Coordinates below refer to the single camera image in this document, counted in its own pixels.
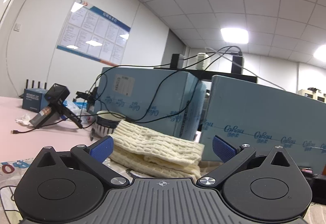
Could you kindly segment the striped ceramic bowl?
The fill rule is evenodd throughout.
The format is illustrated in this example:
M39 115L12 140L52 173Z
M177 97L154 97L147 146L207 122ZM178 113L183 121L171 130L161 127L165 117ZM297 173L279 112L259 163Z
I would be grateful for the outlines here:
M101 110L97 112L95 122L91 126L90 139L103 138L112 134L121 120L126 117L122 114Z

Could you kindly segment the large blue foam board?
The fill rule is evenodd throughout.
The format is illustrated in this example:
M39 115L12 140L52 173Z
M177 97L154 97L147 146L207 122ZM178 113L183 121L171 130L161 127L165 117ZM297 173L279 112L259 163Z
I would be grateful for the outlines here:
M249 144L259 154L283 146L299 168L321 174L325 168L325 103L216 75L199 140L204 145L203 161L220 161L213 152L215 136L235 148Z

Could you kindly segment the cream knitted sweater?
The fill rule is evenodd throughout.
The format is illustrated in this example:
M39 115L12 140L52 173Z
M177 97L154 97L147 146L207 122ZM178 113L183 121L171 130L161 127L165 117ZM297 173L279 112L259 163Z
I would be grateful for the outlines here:
M114 150L110 159L153 177L200 178L204 145L120 121L110 134Z

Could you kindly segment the crumpled white tissue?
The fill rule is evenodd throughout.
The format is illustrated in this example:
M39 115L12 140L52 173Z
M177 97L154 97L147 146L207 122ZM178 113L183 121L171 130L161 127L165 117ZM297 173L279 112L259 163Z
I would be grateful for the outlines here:
M17 124L24 127L31 127L32 124L30 123L30 121L31 121L31 117L29 114L24 114L23 116L15 119L15 122Z

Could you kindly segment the small dark blue box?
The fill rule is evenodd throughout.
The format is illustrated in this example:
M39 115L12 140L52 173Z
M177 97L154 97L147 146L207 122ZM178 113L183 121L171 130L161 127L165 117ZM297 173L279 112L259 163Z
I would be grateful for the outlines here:
M49 104L45 99L46 93L47 90L45 89L24 89L22 108L36 113L40 112Z

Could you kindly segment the printed grey bed sheet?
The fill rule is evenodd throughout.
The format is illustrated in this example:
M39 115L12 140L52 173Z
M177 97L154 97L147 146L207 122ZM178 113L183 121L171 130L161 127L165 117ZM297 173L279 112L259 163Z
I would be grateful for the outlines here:
M1 163L1 223L20 223L22 217L15 204L15 189L32 164L33 158Z

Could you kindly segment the black router with antennas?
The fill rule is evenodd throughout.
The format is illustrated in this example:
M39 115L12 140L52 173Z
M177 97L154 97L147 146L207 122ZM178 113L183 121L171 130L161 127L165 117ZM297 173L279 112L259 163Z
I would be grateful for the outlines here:
M47 89L47 82L26 79L25 89Z

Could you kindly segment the wall information poster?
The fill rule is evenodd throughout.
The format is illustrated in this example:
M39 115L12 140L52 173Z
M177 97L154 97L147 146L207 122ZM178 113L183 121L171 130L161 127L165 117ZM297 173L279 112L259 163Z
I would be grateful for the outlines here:
M130 27L85 0L75 0L57 49L116 66L122 62Z

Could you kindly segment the white wall switch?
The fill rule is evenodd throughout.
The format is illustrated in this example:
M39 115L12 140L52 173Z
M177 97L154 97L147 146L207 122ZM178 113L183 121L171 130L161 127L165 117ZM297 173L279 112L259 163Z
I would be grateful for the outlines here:
M22 25L20 23L16 23L14 25L14 29L13 30L16 31L16 32L20 32L21 27L22 27Z

